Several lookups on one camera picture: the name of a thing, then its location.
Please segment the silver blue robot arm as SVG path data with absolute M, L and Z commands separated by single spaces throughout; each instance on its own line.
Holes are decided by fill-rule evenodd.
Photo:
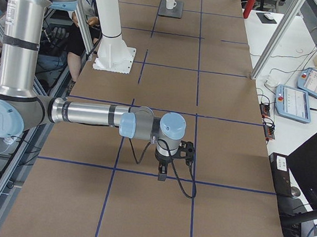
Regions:
M 73 10 L 77 0 L 8 0 L 0 67 L 0 138 L 58 122 L 118 128 L 121 136 L 156 145 L 158 180 L 164 181 L 168 165 L 180 157 L 183 116 L 170 112 L 159 118 L 147 107 L 77 103 L 33 91 L 47 7 Z

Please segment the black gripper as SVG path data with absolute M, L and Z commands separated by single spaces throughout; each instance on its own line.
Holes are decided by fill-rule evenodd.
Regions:
M 157 150 L 155 151 L 155 158 L 158 160 L 158 181 L 166 181 L 167 179 L 167 169 L 168 164 L 171 162 L 170 156 L 164 156 L 159 153 Z

